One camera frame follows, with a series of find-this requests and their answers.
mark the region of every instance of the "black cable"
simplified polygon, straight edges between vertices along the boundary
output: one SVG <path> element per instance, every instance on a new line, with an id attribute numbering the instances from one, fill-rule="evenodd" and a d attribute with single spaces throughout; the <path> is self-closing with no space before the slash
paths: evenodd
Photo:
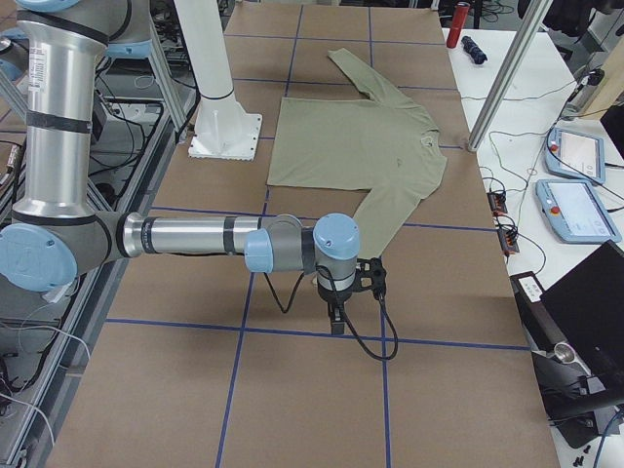
<path id="1" fill-rule="evenodd" d="M 505 97 L 503 100 L 506 101 L 512 101 L 512 102 L 520 102 L 523 100 L 536 100 L 536 99 L 542 99 L 547 97 L 548 95 L 554 94 L 554 93 L 558 93 L 559 91 L 565 89 L 566 87 L 568 87 L 569 85 L 571 85 L 572 83 L 576 83 L 576 80 L 572 80 L 570 82 L 565 83 L 563 86 L 560 86 L 559 88 L 557 88 L 556 90 L 552 90 L 552 91 L 548 91 L 542 95 L 539 96 L 527 96 L 527 97 Z M 486 100 L 488 97 L 471 97 L 471 96 L 465 96 L 462 97 L 462 99 L 470 99 L 470 100 Z"/>
<path id="2" fill-rule="evenodd" d="M 190 88 L 191 90 L 195 90 L 197 91 L 197 84 L 194 85 L 189 85 L 188 83 L 184 83 L 181 80 L 178 80 L 177 78 L 174 78 L 172 75 L 169 75 L 171 77 L 172 80 L 174 80 L 176 83 L 179 83 L 180 85 L 186 87 L 186 88 Z"/>
<path id="3" fill-rule="evenodd" d="M 605 444 L 606 436 L 608 436 L 608 430 L 611 428 L 611 426 L 613 425 L 613 422 L 615 422 L 615 420 L 617 418 L 623 417 L 623 416 L 624 416 L 624 409 L 621 409 L 620 411 L 618 411 L 616 414 L 613 415 L 611 420 L 606 425 L 606 428 L 604 429 L 603 435 L 601 436 L 601 442 L 598 445 L 598 451 L 596 451 L 596 458 L 594 459 L 594 467 L 593 468 L 598 468 L 598 462 L 599 462 L 599 460 L 601 458 L 601 454 L 603 453 L 603 445 Z"/>
<path id="4" fill-rule="evenodd" d="M 24 154 L 26 153 L 26 140 L 23 144 L 19 144 L 18 147 L 18 157 L 13 165 L 13 190 L 11 193 L 11 202 L 13 204 L 18 202 L 18 196 L 20 195 L 21 167 L 23 166 Z"/>
<path id="5" fill-rule="evenodd" d="M 518 236 L 522 237 L 523 239 L 531 242 L 534 246 L 536 246 L 540 252 L 542 252 L 542 256 L 544 257 L 544 259 L 542 260 L 542 265 L 539 267 L 539 270 L 537 270 L 535 272 L 535 275 L 539 275 L 543 270 L 544 267 L 546 266 L 546 253 L 544 252 L 544 249 L 542 249 L 542 247 L 537 244 L 535 241 L 533 241 L 532 239 L 530 239 L 529 237 L 525 236 L 524 234 L 521 234 L 520 232 L 518 233 Z"/>
<path id="6" fill-rule="evenodd" d="M 73 294 L 71 295 L 70 299 L 69 299 L 69 303 L 67 304 L 67 308 L 65 309 L 65 313 L 63 314 L 63 316 L 60 318 L 60 323 L 58 324 L 58 328 L 62 329 L 64 324 L 65 324 L 65 320 L 67 320 L 67 316 L 69 315 L 69 312 L 71 311 L 72 307 L 74 306 L 74 303 L 76 302 L 76 297 L 78 295 L 78 292 L 80 291 L 80 288 L 82 287 L 82 284 L 85 281 L 85 275 L 82 275 L 79 279 L 78 279 L 78 286 L 76 287 L 76 290 L 73 292 Z M 41 357 L 39 358 L 39 363 L 37 364 L 37 369 L 35 370 L 35 373 L 24 382 L 24 384 L 21 387 L 14 387 L 13 386 L 13 382 L 7 382 L 9 384 L 9 388 L 13 393 L 19 393 L 19 392 L 23 392 L 24 390 L 30 388 L 32 385 L 35 384 L 35 382 L 39 379 L 39 376 L 41 375 L 41 372 L 43 371 L 44 365 L 46 363 L 46 359 L 48 358 L 48 355 L 50 354 L 50 351 L 52 350 L 52 347 L 54 346 L 57 338 L 59 337 L 60 333 L 55 332 L 54 337 L 50 340 L 50 342 L 47 344 L 47 346 L 41 351 Z"/>
<path id="7" fill-rule="evenodd" d="M 114 99 L 116 99 L 116 97 L 115 97 L 114 93 L 112 92 L 112 90 L 110 89 L 110 87 L 106 84 L 106 82 L 104 81 L 104 79 L 103 79 L 103 78 L 101 78 L 101 77 L 99 77 L 99 76 L 98 76 L 97 78 L 98 78 L 98 79 L 99 79 L 99 81 L 102 83 L 102 85 L 104 85 L 104 87 L 108 90 L 108 92 L 110 93 L 110 95 L 111 95 Z M 113 116 L 113 117 L 115 117 L 115 118 L 118 118 L 118 119 L 120 119 L 120 120 L 123 120 L 123 121 L 126 123 L 126 127 L 128 128 L 128 132 L 130 132 L 130 139 L 131 139 L 131 142 L 132 142 L 132 149 L 130 150 L 130 156 L 128 157 L 128 159 L 127 159 L 124 163 L 122 163 L 122 167 L 123 167 L 124 165 L 130 164 L 129 162 L 130 162 L 130 160 L 132 160 L 132 159 L 133 159 L 133 156 L 134 156 L 134 154 L 135 154 L 135 149 L 136 149 L 135 134 L 133 133 L 133 129 L 131 129 L 131 128 L 130 128 L 130 121 L 129 121 L 128 119 L 126 119 L 126 114 L 124 113 L 124 109 L 123 109 L 123 107 L 119 106 L 119 110 L 121 111 L 121 115 L 122 115 L 123 119 L 122 119 L 121 117 L 119 117 L 119 116 L 115 115 L 115 113 L 114 113 L 114 112 L 112 112 L 112 111 L 108 108 L 108 106 L 107 106 L 107 105 L 105 105 L 104 107 L 106 108 L 106 110 L 108 111 L 108 113 L 109 113 L 111 116 Z M 141 134 L 142 134 L 142 136 L 143 136 L 143 146 L 145 146 L 145 132 L 142 130 L 142 126 L 140 126 L 140 127 L 141 127 Z"/>
<path id="8" fill-rule="evenodd" d="M 575 115 L 574 118 L 578 119 L 580 117 L 587 117 L 588 115 L 594 115 L 594 114 L 600 114 L 601 112 L 607 112 L 612 106 L 607 107 L 606 109 L 601 109 L 601 110 L 595 110 L 594 112 L 588 112 L 587 114 L 581 114 L 581 115 Z"/>
<path id="9" fill-rule="evenodd" d="M 495 193 L 496 195 L 500 195 L 501 201 L 504 203 L 507 201 L 507 188 L 505 187 L 505 184 L 500 181 L 500 179 L 492 176 L 492 177 L 481 177 L 482 180 L 490 180 L 489 183 L 489 187 L 487 188 L 487 191 L 489 193 Z M 501 188 L 500 190 L 492 190 L 491 189 L 491 183 L 492 182 L 497 182 L 498 184 L 500 184 Z"/>
<path id="10" fill-rule="evenodd" d="M 324 271 L 327 274 L 327 276 L 323 275 L 323 277 L 330 281 L 331 291 L 333 292 L 333 296 L 335 297 L 336 304 L 340 304 L 341 301 L 338 297 L 338 290 L 336 289 L 336 286 L 335 286 L 335 279 L 333 278 L 332 273 L 330 272 L 329 268 L 324 265 L 316 265 L 316 270 L 318 272 Z M 379 356 L 378 354 L 373 353 L 368 348 L 366 343 L 362 340 L 360 335 L 356 332 L 355 327 L 351 323 L 349 316 L 344 310 L 344 307 L 342 305 L 339 305 L 338 308 L 340 311 L 340 315 L 344 318 L 344 322 L 347 324 L 347 327 L 351 331 L 351 334 L 353 334 L 353 336 L 358 341 L 358 344 L 362 347 L 364 352 L 377 361 L 390 361 L 391 359 L 394 359 L 397 356 L 397 353 L 399 352 L 399 336 L 397 334 L 397 329 L 395 329 L 394 324 L 392 323 L 392 320 L 390 320 L 390 316 L 388 315 L 388 310 L 386 309 L 385 297 L 383 296 L 383 294 L 379 295 L 378 302 L 379 302 L 379 308 L 381 310 L 381 315 L 383 316 L 383 319 L 388 323 L 388 326 L 390 327 L 390 330 L 392 331 L 392 335 L 393 335 L 392 341 L 394 343 L 394 349 L 388 356 Z"/>
<path id="11" fill-rule="evenodd" d="M 158 114 L 158 118 L 156 119 L 156 122 L 154 122 L 154 124 L 152 126 L 152 130 L 147 135 L 146 141 L 149 141 L 149 140 L 151 140 L 154 137 L 154 134 L 156 133 L 156 129 L 157 129 L 159 123 L 160 123 L 160 119 L 162 119 L 163 114 L 165 113 L 165 107 L 163 106 L 163 104 L 158 102 L 157 105 L 160 107 L 160 113 Z M 147 144 L 145 144 L 141 148 L 141 150 L 139 151 L 138 155 L 135 157 L 136 161 L 140 161 L 140 159 L 144 156 L 146 149 L 147 149 Z M 138 166 L 138 164 L 133 166 L 133 168 L 132 168 L 132 170 L 130 172 L 130 175 L 126 178 L 126 181 L 124 182 L 124 185 L 123 185 L 122 189 L 116 195 L 117 201 L 119 201 L 121 199 L 121 197 L 123 197 L 124 194 L 126 193 L 126 190 L 128 190 L 128 187 L 130 186 L 130 181 L 132 180 L 132 178 L 135 175 L 135 172 L 137 170 L 137 166 Z"/>
<path id="12" fill-rule="evenodd" d="M 277 293 L 275 292 L 275 288 L 273 288 L 273 284 L 271 283 L 271 279 L 269 278 L 269 275 L 267 275 L 266 273 L 263 273 L 263 275 L 264 275 L 264 279 L 266 280 L 266 283 L 269 285 L 269 289 L 271 290 L 271 294 L 273 294 L 273 298 L 275 299 L 277 306 L 280 308 L 283 314 L 288 314 L 291 310 L 291 307 L 293 307 L 293 302 L 294 302 L 294 297 L 296 295 L 296 291 L 299 289 L 299 285 L 301 284 L 301 280 L 303 280 L 305 273 L 301 273 L 299 275 L 299 278 L 296 280 L 296 283 L 294 283 L 294 287 L 292 288 L 292 292 L 291 292 L 291 297 L 289 298 L 289 303 L 287 304 L 286 307 L 282 305 L 280 298 L 277 296 Z"/>

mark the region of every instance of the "olive green shirt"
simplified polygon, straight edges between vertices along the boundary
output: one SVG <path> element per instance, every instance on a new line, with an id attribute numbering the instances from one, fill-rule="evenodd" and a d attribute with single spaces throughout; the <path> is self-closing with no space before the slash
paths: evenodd
<path id="1" fill-rule="evenodd" d="M 369 99 L 284 97 L 268 184 L 369 190 L 354 215 L 360 257 L 380 256 L 420 200 L 438 188 L 447 158 L 423 106 L 349 51 L 329 56 Z"/>

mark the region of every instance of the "white label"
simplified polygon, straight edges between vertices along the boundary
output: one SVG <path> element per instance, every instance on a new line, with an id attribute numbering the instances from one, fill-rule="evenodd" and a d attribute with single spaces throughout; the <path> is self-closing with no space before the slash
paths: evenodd
<path id="1" fill-rule="evenodd" d="M 541 300 L 539 297 L 542 295 L 542 290 L 532 276 L 521 278 L 518 280 L 518 283 L 520 283 L 520 286 L 525 290 L 528 300 L 531 302 L 539 302 Z"/>
<path id="2" fill-rule="evenodd" d="M 43 49 L 30 48 L 28 66 L 28 90 L 44 91 L 46 77 L 46 53 Z"/>

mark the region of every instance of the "shirt sleeve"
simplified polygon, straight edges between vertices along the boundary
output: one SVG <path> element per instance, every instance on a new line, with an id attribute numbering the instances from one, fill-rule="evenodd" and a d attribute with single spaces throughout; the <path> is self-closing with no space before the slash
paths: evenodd
<path id="1" fill-rule="evenodd" d="M 358 91 L 375 102 L 399 109 L 418 106 L 385 77 L 346 49 L 329 51 L 328 55 Z"/>

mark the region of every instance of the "sticker on robot arm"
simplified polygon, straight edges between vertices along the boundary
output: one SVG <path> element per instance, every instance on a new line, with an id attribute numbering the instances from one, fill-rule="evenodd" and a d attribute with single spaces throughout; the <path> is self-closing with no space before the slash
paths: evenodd
<path id="1" fill-rule="evenodd" d="M 28 57 L 28 90 L 39 92 L 45 90 L 46 61 L 48 57 L 43 49 L 30 48 Z"/>

